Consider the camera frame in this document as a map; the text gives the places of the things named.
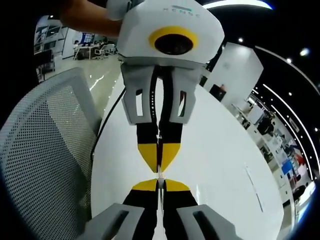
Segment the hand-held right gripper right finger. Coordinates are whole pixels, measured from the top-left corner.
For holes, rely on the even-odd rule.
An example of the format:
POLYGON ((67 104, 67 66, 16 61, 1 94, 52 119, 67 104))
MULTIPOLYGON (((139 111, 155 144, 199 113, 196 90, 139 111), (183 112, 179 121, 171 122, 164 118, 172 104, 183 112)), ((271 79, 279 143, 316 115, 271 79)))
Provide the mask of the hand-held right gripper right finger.
POLYGON ((239 240, 233 223, 198 204, 182 182, 165 179, 163 226, 168 240, 239 240))

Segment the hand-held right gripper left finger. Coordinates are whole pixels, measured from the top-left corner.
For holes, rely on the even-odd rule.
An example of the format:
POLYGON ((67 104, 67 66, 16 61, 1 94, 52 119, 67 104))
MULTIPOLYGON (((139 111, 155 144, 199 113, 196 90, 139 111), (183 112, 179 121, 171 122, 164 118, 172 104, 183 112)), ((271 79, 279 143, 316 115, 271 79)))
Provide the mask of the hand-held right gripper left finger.
POLYGON ((159 184, 156 178, 134 185, 122 204, 113 203, 85 225, 85 240, 132 240, 157 225, 159 184))

